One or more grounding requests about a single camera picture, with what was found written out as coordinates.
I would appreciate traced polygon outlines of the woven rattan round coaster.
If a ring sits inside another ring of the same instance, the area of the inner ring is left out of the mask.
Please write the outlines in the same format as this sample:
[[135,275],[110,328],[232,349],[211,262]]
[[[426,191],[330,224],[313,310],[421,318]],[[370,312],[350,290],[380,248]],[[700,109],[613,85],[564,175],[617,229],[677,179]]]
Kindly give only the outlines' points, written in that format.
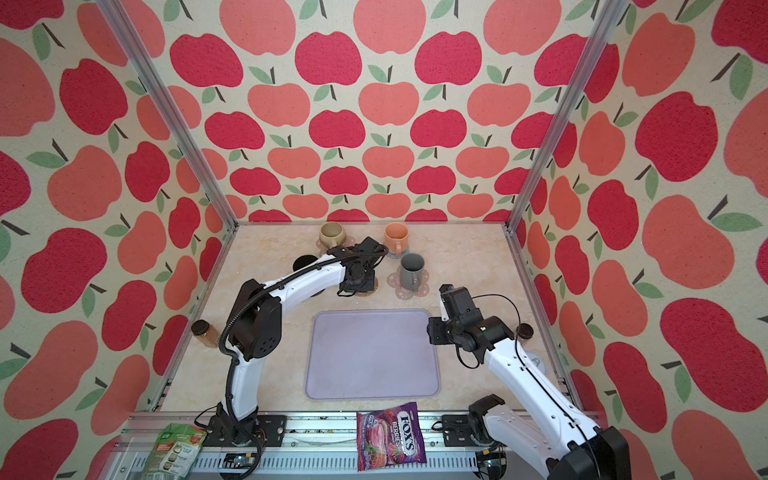
[[374,294],[376,292],[376,290],[377,289],[374,288],[373,290],[370,290],[370,291],[358,291],[358,292],[355,293],[355,296],[357,296],[357,297],[368,297],[368,296],[371,296],[372,294]]

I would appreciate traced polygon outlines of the pink flower coaster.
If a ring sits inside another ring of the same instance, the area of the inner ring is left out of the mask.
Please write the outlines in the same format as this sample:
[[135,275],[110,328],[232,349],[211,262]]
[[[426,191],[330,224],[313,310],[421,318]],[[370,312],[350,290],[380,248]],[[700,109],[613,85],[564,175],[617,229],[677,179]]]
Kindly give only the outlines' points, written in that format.
[[351,247],[355,244],[355,242],[356,242],[355,238],[350,236],[343,238],[342,241],[340,241],[338,238],[321,237],[317,240],[316,246],[319,249],[320,254],[325,255],[327,251],[331,248],[334,248],[337,246]]
[[426,297],[430,293],[429,271],[422,269],[415,273],[398,269],[387,277],[387,284],[394,289],[398,299],[406,301],[413,297]]

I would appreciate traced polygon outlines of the grey woven round coaster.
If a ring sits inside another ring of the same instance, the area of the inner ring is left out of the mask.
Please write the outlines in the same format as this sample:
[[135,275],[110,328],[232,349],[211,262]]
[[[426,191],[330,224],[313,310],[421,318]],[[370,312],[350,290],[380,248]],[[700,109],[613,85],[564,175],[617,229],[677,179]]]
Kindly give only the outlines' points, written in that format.
[[400,260],[404,255],[407,255],[410,253],[410,248],[407,247],[405,250],[403,250],[400,253],[397,253],[395,251],[389,250],[387,253],[387,257],[391,259]]

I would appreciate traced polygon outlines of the cream beige mug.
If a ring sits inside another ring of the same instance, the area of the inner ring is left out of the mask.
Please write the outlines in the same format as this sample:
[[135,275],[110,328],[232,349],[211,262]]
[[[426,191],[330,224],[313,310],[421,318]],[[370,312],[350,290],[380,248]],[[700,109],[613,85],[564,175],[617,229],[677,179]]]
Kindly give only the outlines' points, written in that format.
[[338,222],[327,222],[320,228],[318,241],[325,249],[342,246],[346,240],[346,230]]

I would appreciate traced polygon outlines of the grey mug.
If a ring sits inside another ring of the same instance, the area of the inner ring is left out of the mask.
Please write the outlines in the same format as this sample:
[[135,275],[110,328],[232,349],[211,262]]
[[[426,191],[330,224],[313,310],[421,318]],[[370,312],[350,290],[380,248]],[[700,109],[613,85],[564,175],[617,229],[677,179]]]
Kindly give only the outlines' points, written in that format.
[[416,253],[409,253],[401,258],[399,281],[407,291],[417,292],[423,283],[425,268],[424,258]]

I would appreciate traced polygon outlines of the peach orange mug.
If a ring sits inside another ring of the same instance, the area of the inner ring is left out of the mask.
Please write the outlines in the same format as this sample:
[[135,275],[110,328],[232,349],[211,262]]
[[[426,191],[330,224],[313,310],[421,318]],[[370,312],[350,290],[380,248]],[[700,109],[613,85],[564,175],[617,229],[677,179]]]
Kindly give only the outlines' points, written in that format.
[[385,245],[389,250],[400,253],[409,247],[409,230],[405,224],[390,223],[385,227],[384,234]]

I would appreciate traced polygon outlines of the black mug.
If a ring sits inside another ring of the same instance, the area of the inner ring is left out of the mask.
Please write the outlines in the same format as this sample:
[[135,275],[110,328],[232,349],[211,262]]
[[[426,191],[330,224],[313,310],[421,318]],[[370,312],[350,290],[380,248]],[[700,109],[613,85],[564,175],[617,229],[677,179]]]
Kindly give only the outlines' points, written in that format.
[[300,271],[304,268],[306,268],[309,265],[314,264],[318,260],[318,257],[316,255],[312,254],[304,254],[296,258],[292,264],[292,269],[294,272]]

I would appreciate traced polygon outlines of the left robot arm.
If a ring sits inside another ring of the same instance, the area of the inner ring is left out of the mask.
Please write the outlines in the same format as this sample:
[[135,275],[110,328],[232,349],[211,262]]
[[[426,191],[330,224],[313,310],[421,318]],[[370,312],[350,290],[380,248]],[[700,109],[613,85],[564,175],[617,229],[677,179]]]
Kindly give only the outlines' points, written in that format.
[[283,315],[332,287],[341,298],[373,292],[375,269],[388,253],[384,244],[367,237],[350,247],[333,247],[277,280],[242,285],[219,337],[218,349],[230,364],[210,433],[232,445],[265,445],[256,419],[258,388],[265,359],[282,339]]

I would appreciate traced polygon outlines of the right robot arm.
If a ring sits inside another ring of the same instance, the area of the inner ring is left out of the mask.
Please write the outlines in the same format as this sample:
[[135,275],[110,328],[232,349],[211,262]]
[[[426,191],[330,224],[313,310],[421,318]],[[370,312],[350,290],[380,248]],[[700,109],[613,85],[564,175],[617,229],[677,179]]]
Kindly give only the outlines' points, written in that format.
[[527,422],[499,396],[468,408],[470,437],[480,446],[501,444],[546,479],[630,479],[628,441],[614,427],[604,429],[573,405],[530,360],[496,317],[464,329],[431,317],[430,343],[468,347],[528,412]]

